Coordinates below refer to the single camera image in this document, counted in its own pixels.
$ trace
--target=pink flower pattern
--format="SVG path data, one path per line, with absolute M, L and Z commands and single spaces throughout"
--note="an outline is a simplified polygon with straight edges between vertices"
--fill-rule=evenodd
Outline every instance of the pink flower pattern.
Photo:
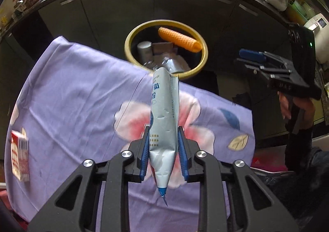
M 199 101 L 194 96 L 180 91 L 178 125 L 183 127 L 186 138 L 197 141 L 201 150 L 213 154 L 215 141 L 213 132 L 205 127 L 193 125 L 200 112 Z M 125 101 L 122 103 L 120 110 L 114 115 L 114 129 L 119 137 L 129 143 L 121 151 L 127 150 L 131 141 L 142 138 L 145 126 L 150 123 L 150 113 L 151 107 L 147 104 L 136 101 Z M 151 167 L 148 165 L 145 180 L 151 175 Z M 185 183 L 179 156 L 177 155 L 168 187 L 177 188 Z

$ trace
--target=barcode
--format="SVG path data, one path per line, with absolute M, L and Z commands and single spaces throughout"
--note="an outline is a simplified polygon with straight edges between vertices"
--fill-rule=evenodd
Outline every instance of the barcode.
M 28 148 L 28 141 L 19 140 L 19 149 L 27 150 L 27 148 Z

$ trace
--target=red and white carton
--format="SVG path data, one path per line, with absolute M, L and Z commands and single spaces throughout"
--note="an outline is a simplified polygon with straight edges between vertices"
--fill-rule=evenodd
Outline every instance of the red and white carton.
M 29 181 L 29 139 L 25 133 L 12 131 L 10 150 L 14 176 L 21 182 Z

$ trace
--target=blue leaf pattern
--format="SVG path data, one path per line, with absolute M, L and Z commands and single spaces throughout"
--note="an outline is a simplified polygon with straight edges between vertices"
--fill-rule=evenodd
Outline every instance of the blue leaf pattern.
M 223 115 L 225 116 L 227 122 L 235 129 L 240 130 L 240 122 L 239 119 L 237 118 L 237 116 L 230 112 L 227 111 L 225 109 L 220 109 L 220 111 L 223 113 Z

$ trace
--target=black sleeve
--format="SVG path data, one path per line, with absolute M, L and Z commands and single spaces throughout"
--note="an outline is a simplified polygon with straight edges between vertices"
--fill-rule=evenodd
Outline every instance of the black sleeve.
M 307 170 L 314 156 L 321 152 L 319 148 L 312 147 L 312 129 L 313 127 L 300 130 L 297 135 L 289 135 L 285 152 L 285 163 L 289 171 L 299 173 Z

